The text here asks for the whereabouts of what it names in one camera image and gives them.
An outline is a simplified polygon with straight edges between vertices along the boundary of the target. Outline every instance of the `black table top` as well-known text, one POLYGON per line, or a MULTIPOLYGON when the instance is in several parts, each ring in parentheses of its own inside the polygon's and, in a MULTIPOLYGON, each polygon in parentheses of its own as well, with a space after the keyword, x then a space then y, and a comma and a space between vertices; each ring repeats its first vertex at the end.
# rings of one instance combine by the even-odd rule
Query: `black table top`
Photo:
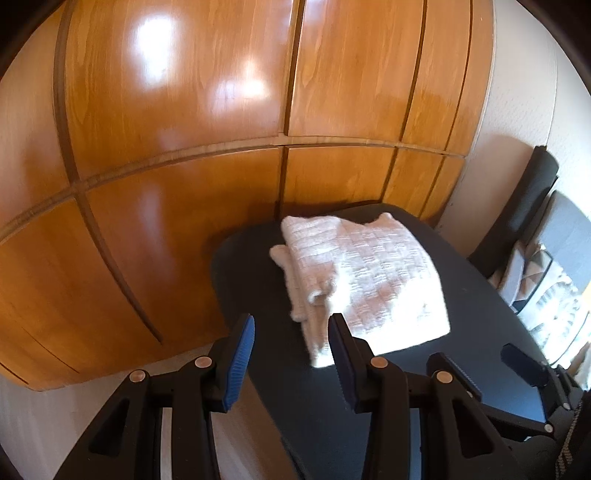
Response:
MULTIPOLYGON (((512 342, 539 361, 543 356, 519 319, 488 282, 431 228, 390 205, 368 205, 335 215, 358 223, 390 212, 431 256, 445 296, 451 332, 439 339, 383 356, 403 370, 425 373, 426 361, 445 352, 470 376, 483 402, 543 421, 537 390, 500 359, 512 342)), ((306 478, 358 480, 361 477, 369 414, 355 415, 345 403, 335 367, 310 366, 300 325, 282 271, 268 251, 284 243, 278 222, 248 228, 228 238, 212 262, 212 280, 228 325, 240 313, 255 318, 256 339, 249 375, 290 453, 306 478)), ((411 415, 411 478, 420 478, 418 412, 411 415)))

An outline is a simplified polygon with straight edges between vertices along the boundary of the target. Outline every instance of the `white knitted cloth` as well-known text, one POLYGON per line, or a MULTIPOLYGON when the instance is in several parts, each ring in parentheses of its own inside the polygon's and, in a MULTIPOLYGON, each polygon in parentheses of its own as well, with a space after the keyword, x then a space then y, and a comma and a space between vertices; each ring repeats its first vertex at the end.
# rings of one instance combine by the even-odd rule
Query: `white knitted cloth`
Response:
POLYGON ((286 217, 286 245, 269 254, 285 274, 291 317, 301 322, 314 367, 332 365, 328 318, 342 313, 375 355, 449 333, 439 275, 389 213, 367 225, 337 217, 286 217))

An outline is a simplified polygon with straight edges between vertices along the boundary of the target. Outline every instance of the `chair backrest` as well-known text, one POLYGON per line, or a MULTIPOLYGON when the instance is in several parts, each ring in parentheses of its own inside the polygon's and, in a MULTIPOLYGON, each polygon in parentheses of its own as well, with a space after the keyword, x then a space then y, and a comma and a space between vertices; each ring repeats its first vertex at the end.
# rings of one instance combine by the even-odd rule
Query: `chair backrest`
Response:
POLYGON ((579 290, 591 281, 591 220, 562 193, 550 197, 544 216, 528 245, 543 244, 579 290))
POLYGON ((546 147, 535 147, 499 218, 468 258, 486 278, 507 262, 517 240, 527 244, 528 239, 523 236, 535 221, 536 213, 556 181, 557 172, 558 163, 546 147))

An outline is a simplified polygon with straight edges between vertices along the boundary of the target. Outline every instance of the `chair armrest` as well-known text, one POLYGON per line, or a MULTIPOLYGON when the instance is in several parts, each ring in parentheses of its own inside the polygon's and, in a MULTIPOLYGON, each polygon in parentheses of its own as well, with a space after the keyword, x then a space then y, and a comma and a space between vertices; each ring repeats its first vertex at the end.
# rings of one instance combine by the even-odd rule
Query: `chair armrest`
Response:
POLYGON ((512 305, 517 298, 519 286, 521 285, 521 278, 525 268, 525 248, 521 242, 516 242, 509 257, 509 263, 503 274, 503 278, 497 292, 507 305, 512 305))

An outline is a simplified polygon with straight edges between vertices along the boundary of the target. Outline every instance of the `wooden cabinet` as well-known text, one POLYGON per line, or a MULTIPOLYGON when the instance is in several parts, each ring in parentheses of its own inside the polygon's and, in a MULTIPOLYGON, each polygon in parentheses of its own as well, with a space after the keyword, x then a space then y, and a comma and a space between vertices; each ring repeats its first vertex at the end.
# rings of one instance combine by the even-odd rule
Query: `wooden cabinet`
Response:
POLYGON ((209 263, 240 227, 273 220, 281 149, 196 158, 88 193, 107 247, 171 354, 226 333, 209 263))
POLYGON ((398 150, 384 202, 420 216, 442 160, 435 153, 398 150))
POLYGON ((428 0, 404 143, 445 149, 462 93, 469 44, 470 0, 428 0))
POLYGON ((1 354, 0 361, 30 386, 88 380, 160 356, 160 345, 115 284, 74 200, 2 243, 0 272, 0 331, 15 335, 18 325, 30 337, 30 363, 39 362, 34 369, 30 363, 13 366, 1 354), (48 356, 54 360, 42 364, 48 356))
POLYGON ((290 148, 281 216, 379 201, 393 152, 388 147, 290 148))
POLYGON ((0 374, 224 335, 209 262, 246 225, 379 201, 435 225, 492 50, 492 0, 66 2, 0 79, 0 374))
POLYGON ((82 178, 282 129, 292 0, 79 0, 66 109, 82 178))
POLYGON ((398 141, 422 17, 422 1, 306 2, 289 134, 398 141))
POLYGON ((53 119, 53 56, 63 7, 0 80, 0 228, 68 186, 53 119))

